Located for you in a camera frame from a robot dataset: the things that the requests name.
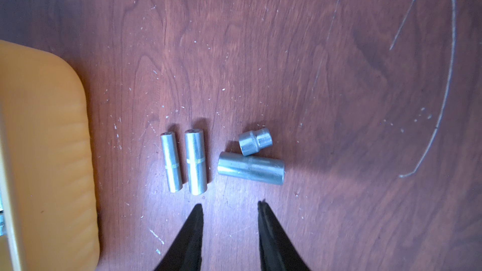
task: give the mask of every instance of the deep socket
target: deep socket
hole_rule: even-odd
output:
[[[221,152],[217,162],[220,175],[282,185],[284,162],[278,159]]]
[[[204,133],[202,129],[191,129],[184,132],[184,138],[186,140],[189,191],[193,195],[200,195],[208,189]]]
[[[174,132],[162,133],[160,140],[162,141],[162,152],[164,153],[167,186],[170,192],[176,192],[182,189],[181,166],[177,154],[176,134]]]

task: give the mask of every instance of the table surface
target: table surface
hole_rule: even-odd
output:
[[[99,271],[154,268],[196,203],[202,269],[257,270],[263,199],[313,270],[469,270],[482,253],[481,11],[482,0],[0,0],[0,38],[62,57],[85,87]],[[219,153],[264,126],[274,144],[259,156],[285,161],[284,185],[218,175]],[[159,135],[176,132],[186,181],[193,127],[208,190],[169,193]]]

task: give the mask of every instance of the short socket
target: short socket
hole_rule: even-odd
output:
[[[220,175],[283,185],[284,162],[278,159],[221,152],[217,162]]]
[[[208,189],[204,133],[202,129],[191,129],[184,132],[184,138],[186,140],[189,191],[193,195],[200,195]]]
[[[181,167],[177,154],[177,142],[174,132],[166,132],[160,135],[164,164],[166,168],[167,186],[170,192],[182,189]]]
[[[273,145],[273,140],[267,128],[241,133],[238,140],[244,156],[258,153],[260,149]]]

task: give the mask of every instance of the scratch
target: scratch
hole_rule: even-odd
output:
[[[442,121],[442,116],[443,116],[443,111],[445,109],[445,105],[447,104],[447,97],[449,95],[449,89],[450,89],[450,81],[452,79],[452,71],[454,70],[454,58],[455,58],[455,39],[456,39],[456,9],[455,9],[455,0],[452,0],[452,50],[450,51],[450,64],[449,64],[449,71],[447,75],[447,85],[445,85],[445,93],[443,95],[443,100],[442,100],[442,106],[440,108],[440,114],[439,117],[437,118],[437,123],[435,124],[435,129],[433,130],[432,137],[430,138],[429,144],[427,145],[427,148],[425,149],[424,154],[418,161],[417,165],[415,166],[415,169],[407,174],[399,175],[398,177],[400,178],[405,178],[410,175],[413,175],[417,172],[418,168],[422,164],[423,160],[425,159],[425,156],[430,150],[430,147],[432,146],[433,140],[435,139],[435,136],[437,135],[437,131],[439,130],[440,122]]]
[[[403,20],[401,21],[400,27],[398,28],[397,34],[395,34],[395,38],[393,39],[393,42],[390,45],[390,50],[392,50],[393,46],[395,45],[395,41],[397,40],[398,36],[400,35],[401,28],[405,24],[405,21],[407,20],[408,14],[410,14],[410,10],[412,9],[414,2],[415,2],[415,0],[412,0],[412,2],[410,3],[410,6],[408,7],[407,12],[405,13],[405,16],[403,17]]]
[[[157,234],[155,234],[151,229],[149,229],[149,231],[164,245],[164,241],[161,240]]]
[[[223,0],[223,5],[221,6],[221,14],[223,13],[224,11],[224,0]]]
[[[142,132],[141,136],[139,136],[138,141],[140,141],[140,140],[141,140],[142,136],[144,136],[144,133],[145,133],[146,131],[147,131],[147,128],[145,128],[145,129],[144,129],[144,132]]]
[[[310,98],[308,99],[309,104],[311,103],[311,98],[313,97],[313,91],[315,90],[316,82],[318,81],[318,77],[320,76],[320,69],[322,67],[322,62],[323,62],[323,58],[320,60],[320,64],[318,65],[318,71],[316,72],[316,76],[315,76],[315,81],[313,82],[313,86],[311,87]],[[306,107],[305,113],[303,114],[303,119],[301,120],[300,128],[303,127],[303,122],[305,121],[307,112],[308,112],[308,107]]]
[[[230,152],[232,152],[232,151],[233,151],[233,147],[234,147],[234,139],[235,139],[235,138],[236,138],[236,137],[233,137],[233,142],[232,142],[232,144],[231,144],[231,150],[230,150]]]
[[[114,124],[114,129],[117,131],[117,126],[116,124]],[[119,146],[119,149],[122,150],[122,145],[121,145],[121,141],[119,140],[119,135],[116,133],[116,137],[117,137],[117,144]]]
[[[227,238],[227,237],[231,237],[231,238],[232,238],[232,237],[233,237],[233,234],[236,234],[236,233],[239,233],[239,232],[243,232],[243,231],[245,231],[246,229],[251,228],[252,226],[253,226],[253,225],[248,226],[248,227],[246,227],[246,228],[244,228],[244,229],[238,230],[238,231],[236,231],[236,232],[233,232],[232,234],[228,234],[228,235],[222,237],[222,239],[223,239],[223,238]]]
[[[152,124],[150,122],[149,123],[149,126],[151,126],[152,130],[154,131],[154,133],[156,132],[156,130],[154,130],[154,127],[152,126]]]
[[[333,21],[334,21],[334,17],[336,15],[336,10],[338,9],[338,5],[340,4],[340,0],[337,0],[336,1],[336,4],[334,6],[334,12],[333,12],[333,18],[332,18],[332,22],[330,23],[330,29],[328,30],[328,36],[326,37],[326,40],[328,41],[328,39],[330,38],[330,33],[331,33],[331,29],[332,29],[332,26],[333,26]]]

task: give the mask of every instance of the wooden table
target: wooden table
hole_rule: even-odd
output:
[[[203,270],[257,270],[263,199],[313,270],[468,270],[482,253],[481,11],[482,0],[0,0],[0,38],[62,57],[84,84],[98,270],[153,269],[199,202]],[[219,153],[263,126],[274,145],[259,155],[286,162],[284,185],[218,176]],[[159,135],[177,133],[186,180],[193,127],[208,191],[169,193]]]

